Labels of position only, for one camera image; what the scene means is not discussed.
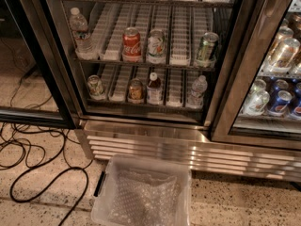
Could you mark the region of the clear water bottle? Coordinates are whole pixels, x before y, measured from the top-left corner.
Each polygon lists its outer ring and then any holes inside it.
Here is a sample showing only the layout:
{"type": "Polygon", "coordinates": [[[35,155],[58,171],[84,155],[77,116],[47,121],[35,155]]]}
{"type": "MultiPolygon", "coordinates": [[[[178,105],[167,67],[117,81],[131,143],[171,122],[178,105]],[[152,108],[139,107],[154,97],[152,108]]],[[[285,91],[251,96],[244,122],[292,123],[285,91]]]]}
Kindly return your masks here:
{"type": "Polygon", "coordinates": [[[204,75],[200,75],[192,84],[188,93],[187,106],[190,108],[203,108],[204,94],[208,83],[204,75]]]}
{"type": "Polygon", "coordinates": [[[71,8],[70,27],[78,57],[85,60],[94,59],[96,56],[95,45],[88,28],[87,19],[79,8],[71,8]]]}

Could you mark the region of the stainless steel fridge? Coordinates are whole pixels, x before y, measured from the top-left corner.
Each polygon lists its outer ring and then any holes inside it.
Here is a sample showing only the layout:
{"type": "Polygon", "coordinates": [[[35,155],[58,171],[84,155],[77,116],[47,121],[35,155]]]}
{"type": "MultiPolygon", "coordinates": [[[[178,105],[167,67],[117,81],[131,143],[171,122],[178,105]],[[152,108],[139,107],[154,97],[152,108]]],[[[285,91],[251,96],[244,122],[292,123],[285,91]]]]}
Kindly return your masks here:
{"type": "Polygon", "coordinates": [[[291,150],[218,142],[214,127],[227,100],[230,80],[239,66],[265,0],[44,0],[62,49],[65,70],[75,98],[76,127],[87,154],[107,159],[116,153],[171,160],[192,170],[301,181],[301,148],[291,150]],[[71,8],[79,8],[87,24],[96,56],[78,57],[71,33],[71,8]],[[141,58],[122,58],[127,27],[140,33],[141,58]],[[147,60],[148,36],[161,29],[166,38],[163,63],[147,60]],[[219,37],[214,62],[196,62],[206,32],[219,37]],[[162,82],[160,105],[147,102],[150,73],[162,82]],[[102,100],[90,97],[87,79],[98,75],[102,100]],[[206,77],[203,108],[187,106],[193,82],[206,77]],[[128,101],[130,81],[139,79],[144,101],[128,101]]]}

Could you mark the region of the clear water bottle lower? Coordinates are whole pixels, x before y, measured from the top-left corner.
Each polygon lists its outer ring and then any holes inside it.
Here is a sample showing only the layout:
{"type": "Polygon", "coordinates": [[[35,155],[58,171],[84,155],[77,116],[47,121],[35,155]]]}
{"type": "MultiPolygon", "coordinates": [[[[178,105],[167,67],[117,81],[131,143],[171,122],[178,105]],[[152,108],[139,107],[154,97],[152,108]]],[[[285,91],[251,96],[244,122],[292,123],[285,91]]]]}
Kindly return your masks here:
{"type": "Polygon", "coordinates": [[[204,75],[200,75],[192,84],[188,93],[187,106],[190,108],[203,108],[204,94],[208,83],[204,75]]]}

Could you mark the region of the bubble wrap sheet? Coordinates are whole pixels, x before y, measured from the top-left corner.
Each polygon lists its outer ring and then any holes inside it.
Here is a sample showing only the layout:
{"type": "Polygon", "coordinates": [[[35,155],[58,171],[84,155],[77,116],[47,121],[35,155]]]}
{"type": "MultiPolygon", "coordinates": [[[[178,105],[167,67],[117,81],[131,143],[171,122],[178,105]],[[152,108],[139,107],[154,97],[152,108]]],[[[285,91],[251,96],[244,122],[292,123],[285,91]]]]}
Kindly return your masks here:
{"type": "Polygon", "coordinates": [[[174,226],[179,194],[174,175],[122,170],[108,219],[122,226],[174,226]]]}

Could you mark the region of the open glass fridge door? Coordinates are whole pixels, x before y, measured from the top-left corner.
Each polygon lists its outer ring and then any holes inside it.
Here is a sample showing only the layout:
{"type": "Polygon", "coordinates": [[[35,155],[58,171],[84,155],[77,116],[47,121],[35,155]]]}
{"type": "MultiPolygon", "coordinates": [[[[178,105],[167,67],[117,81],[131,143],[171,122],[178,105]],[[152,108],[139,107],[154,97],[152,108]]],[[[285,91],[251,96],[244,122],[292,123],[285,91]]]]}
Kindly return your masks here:
{"type": "Polygon", "coordinates": [[[1,0],[0,122],[74,129],[75,98],[44,0],[1,0]]]}

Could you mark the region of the right glass fridge door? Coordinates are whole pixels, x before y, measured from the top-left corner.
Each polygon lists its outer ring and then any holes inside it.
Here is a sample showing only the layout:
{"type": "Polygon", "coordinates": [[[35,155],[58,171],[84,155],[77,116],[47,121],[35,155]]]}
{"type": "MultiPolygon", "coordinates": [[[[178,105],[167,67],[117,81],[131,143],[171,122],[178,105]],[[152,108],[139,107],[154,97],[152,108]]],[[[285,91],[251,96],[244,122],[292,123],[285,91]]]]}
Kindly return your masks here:
{"type": "Polygon", "coordinates": [[[300,0],[265,0],[212,139],[300,150],[300,0]]]}

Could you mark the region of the clear plastic bin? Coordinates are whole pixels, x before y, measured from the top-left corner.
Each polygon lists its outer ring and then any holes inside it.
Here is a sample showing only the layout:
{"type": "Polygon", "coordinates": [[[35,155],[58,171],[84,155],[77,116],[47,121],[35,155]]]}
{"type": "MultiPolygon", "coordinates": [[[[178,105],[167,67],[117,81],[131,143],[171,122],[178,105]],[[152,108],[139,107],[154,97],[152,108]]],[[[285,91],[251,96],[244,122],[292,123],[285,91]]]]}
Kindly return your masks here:
{"type": "Polygon", "coordinates": [[[176,205],[174,226],[190,226],[190,169],[186,166],[168,161],[123,154],[114,155],[107,164],[91,211],[91,219],[93,222],[101,224],[102,226],[122,226],[108,219],[114,197],[117,195],[117,182],[119,173],[122,170],[134,170],[141,173],[149,173],[154,176],[159,176],[160,174],[176,176],[180,185],[180,194],[176,205]]]}

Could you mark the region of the brown tea bottle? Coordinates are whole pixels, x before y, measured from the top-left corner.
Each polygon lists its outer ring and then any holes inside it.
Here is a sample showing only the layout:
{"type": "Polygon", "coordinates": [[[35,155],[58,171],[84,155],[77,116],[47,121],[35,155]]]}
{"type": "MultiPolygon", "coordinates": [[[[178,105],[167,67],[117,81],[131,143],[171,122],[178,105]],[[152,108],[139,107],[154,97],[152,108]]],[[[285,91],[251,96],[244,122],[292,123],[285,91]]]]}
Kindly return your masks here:
{"type": "Polygon", "coordinates": [[[150,105],[160,105],[162,98],[162,82],[157,73],[150,73],[147,84],[147,102],[150,105]]]}

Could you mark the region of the white green soda can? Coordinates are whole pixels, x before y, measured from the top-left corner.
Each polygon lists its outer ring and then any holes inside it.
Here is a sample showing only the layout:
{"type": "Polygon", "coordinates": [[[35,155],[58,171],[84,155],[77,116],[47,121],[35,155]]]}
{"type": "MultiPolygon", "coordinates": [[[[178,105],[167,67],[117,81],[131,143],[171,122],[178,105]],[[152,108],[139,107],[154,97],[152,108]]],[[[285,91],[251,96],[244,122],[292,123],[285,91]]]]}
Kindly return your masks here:
{"type": "Polygon", "coordinates": [[[153,64],[160,64],[166,58],[166,38],[161,29],[152,29],[148,36],[147,60],[153,64]]]}

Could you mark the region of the orange brown can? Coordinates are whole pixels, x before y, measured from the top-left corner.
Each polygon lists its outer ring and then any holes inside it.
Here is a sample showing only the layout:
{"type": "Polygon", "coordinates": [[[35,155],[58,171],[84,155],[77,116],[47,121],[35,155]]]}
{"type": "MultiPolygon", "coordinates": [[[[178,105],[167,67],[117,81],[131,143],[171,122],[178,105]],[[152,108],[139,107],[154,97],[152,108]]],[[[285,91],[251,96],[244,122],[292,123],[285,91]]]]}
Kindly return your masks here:
{"type": "Polygon", "coordinates": [[[134,104],[141,104],[144,101],[144,87],[142,82],[137,78],[130,81],[128,101],[134,104]]]}

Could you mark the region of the red coca-cola can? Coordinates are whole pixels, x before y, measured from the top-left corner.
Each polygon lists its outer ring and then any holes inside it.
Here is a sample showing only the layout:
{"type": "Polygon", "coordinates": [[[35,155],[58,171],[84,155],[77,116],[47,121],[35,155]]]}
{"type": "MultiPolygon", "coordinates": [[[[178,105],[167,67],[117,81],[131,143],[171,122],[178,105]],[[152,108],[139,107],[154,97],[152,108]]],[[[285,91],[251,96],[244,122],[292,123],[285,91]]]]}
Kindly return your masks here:
{"type": "Polygon", "coordinates": [[[123,36],[122,58],[124,61],[137,62],[141,58],[140,33],[135,27],[127,27],[123,36]]]}

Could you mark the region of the green patterned can lower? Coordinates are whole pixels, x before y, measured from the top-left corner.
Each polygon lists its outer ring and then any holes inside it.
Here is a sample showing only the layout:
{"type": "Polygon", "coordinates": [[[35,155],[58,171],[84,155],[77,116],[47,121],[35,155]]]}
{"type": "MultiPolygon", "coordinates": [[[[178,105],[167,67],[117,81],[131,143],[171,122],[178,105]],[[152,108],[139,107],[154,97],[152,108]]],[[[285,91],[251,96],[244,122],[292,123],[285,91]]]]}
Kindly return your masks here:
{"type": "Polygon", "coordinates": [[[105,90],[101,78],[94,74],[87,79],[87,87],[89,95],[94,100],[102,100],[105,95],[105,90]]]}

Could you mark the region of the clear water bottle upper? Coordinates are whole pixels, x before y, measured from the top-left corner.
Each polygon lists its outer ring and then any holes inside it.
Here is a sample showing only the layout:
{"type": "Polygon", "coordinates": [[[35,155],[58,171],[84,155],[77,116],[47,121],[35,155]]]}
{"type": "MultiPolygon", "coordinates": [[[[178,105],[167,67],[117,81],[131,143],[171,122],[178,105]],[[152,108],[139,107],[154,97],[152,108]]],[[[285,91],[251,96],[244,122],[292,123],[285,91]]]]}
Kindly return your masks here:
{"type": "Polygon", "coordinates": [[[71,8],[70,27],[78,57],[85,60],[94,59],[96,56],[95,45],[88,28],[87,19],[79,8],[71,8]]]}

